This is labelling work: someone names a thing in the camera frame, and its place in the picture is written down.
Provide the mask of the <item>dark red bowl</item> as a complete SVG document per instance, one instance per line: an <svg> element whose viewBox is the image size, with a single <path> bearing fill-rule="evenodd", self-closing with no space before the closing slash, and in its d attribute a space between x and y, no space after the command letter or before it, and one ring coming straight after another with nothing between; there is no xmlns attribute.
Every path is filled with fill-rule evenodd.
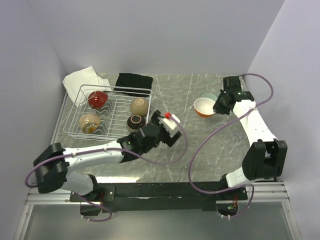
<svg viewBox="0 0 320 240"><path fill-rule="evenodd" d="M93 91L88 96L88 104L92 109L99 110L108 101L108 95L103 91Z"/></svg>

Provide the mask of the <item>beige floral bowl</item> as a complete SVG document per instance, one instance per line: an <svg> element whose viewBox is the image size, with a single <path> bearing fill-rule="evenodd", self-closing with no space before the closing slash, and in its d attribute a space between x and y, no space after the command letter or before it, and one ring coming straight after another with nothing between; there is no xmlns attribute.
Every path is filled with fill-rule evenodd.
<svg viewBox="0 0 320 240"><path fill-rule="evenodd" d="M86 113L78 121L79 128L84 134L92 134L100 125L101 118L94 113Z"/></svg>

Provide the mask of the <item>orange bowl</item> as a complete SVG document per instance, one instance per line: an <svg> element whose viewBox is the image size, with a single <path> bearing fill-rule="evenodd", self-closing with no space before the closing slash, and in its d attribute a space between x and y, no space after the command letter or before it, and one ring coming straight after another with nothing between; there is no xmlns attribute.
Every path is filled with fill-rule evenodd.
<svg viewBox="0 0 320 240"><path fill-rule="evenodd" d="M214 105L215 101L206 97L197 98L193 103L196 114L202 118L209 118L215 114Z"/></svg>

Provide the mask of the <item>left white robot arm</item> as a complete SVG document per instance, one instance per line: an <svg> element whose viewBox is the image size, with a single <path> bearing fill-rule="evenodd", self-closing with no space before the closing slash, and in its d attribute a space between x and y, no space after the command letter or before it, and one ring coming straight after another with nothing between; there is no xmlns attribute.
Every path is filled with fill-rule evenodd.
<svg viewBox="0 0 320 240"><path fill-rule="evenodd" d="M57 142L49 145L33 162L40 194L62 189L84 196L88 201L96 200L101 188L96 177L80 174L84 168L102 164L122 164L137 159L147 161L143 155L160 143L171 147L186 133L179 118L171 113L161 114L156 110L151 121L136 132L106 144L82 148L63 148Z"/></svg>

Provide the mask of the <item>light blue bowl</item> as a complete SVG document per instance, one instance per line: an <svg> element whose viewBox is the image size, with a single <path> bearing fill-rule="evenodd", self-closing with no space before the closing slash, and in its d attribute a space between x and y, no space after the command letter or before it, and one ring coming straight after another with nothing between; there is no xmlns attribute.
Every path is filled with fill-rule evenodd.
<svg viewBox="0 0 320 240"><path fill-rule="evenodd" d="M203 94L200 95L201 98L208 98L208 99L211 99L213 100L214 102L217 101L218 97L213 94L213 93L210 93L210 92L205 92Z"/></svg>

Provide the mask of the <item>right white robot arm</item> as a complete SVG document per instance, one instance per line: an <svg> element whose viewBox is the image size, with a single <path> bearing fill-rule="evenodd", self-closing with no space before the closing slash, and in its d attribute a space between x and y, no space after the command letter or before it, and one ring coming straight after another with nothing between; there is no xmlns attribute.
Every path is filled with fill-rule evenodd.
<svg viewBox="0 0 320 240"><path fill-rule="evenodd" d="M212 109L216 114L233 113L239 118L250 145L241 167L224 174L219 181L219 193L224 199L231 199L237 186L282 175L288 145L270 131L257 106L252 93L242 89L240 76L223 78L223 89Z"/></svg>

